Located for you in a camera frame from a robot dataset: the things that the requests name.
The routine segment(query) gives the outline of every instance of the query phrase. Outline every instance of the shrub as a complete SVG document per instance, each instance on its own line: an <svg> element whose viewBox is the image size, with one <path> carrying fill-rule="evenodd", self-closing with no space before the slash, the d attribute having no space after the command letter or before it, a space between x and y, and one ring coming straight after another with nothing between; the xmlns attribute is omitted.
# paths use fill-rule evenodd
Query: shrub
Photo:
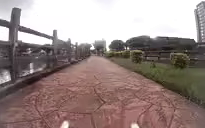
<svg viewBox="0 0 205 128"><path fill-rule="evenodd" d="M114 52L113 51L108 51L105 53L105 56L110 58L110 57L114 57Z"/></svg>
<svg viewBox="0 0 205 128"><path fill-rule="evenodd" d="M143 59L143 51L133 50L131 51L131 60L134 63L141 63Z"/></svg>
<svg viewBox="0 0 205 128"><path fill-rule="evenodd" d="M130 51L122 51L121 56L123 58L129 58L130 57Z"/></svg>
<svg viewBox="0 0 205 128"><path fill-rule="evenodd" d="M121 57L121 52L114 52L114 57Z"/></svg>
<svg viewBox="0 0 205 128"><path fill-rule="evenodd" d="M171 64L174 65L175 68L186 68L189 63L189 57L184 53L171 53L170 54Z"/></svg>

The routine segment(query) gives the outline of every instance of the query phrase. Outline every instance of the grass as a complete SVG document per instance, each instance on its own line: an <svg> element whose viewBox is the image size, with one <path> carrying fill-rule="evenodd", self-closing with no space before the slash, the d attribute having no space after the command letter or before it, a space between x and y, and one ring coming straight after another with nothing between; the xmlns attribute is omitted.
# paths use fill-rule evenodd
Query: grass
<svg viewBox="0 0 205 128"><path fill-rule="evenodd" d="M114 63L152 79L164 87L205 106L205 69L175 69L171 65L151 62L135 64L130 59L110 58Z"/></svg>

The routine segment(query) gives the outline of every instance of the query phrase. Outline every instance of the water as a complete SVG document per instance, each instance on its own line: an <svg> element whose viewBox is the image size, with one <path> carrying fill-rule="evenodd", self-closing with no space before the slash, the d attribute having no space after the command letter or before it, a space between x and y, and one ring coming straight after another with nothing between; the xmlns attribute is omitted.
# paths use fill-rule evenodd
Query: water
<svg viewBox="0 0 205 128"><path fill-rule="evenodd" d="M24 77L29 74L33 74L38 71L42 71L46 68L46 64L43 62L22 64L18 66L19 77ZM0 84L11 80L9 69L0 69Z"/></svg>

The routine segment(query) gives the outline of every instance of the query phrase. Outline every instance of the paving stone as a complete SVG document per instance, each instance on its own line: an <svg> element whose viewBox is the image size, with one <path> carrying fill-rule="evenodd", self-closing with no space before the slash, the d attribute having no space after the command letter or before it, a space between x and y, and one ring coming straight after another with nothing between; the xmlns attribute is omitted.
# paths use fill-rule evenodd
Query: paving stone
<svg viewBox="0 0 205 128"><path fill-rule="evenodd" d="M205 109L102 57L60 70L0 100L0 127L205 128Z"/></svg>

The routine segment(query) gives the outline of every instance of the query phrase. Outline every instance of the white sky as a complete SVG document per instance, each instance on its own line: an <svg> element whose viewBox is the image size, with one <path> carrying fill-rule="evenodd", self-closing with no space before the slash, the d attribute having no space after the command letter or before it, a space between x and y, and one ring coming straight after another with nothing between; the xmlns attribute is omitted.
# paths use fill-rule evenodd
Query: white sky
<svg viewBox="0 0 205 128"><path fill-rule="evenodd" d="M194 9L201 0L0 0L0 18L9 20L12 7L22 8L21 25L74 42L104 38L126 41L133 36L174 36L196 39ZM0 27L0 39L8 39ZM20 33L24 42L50 40Z"/></svg>

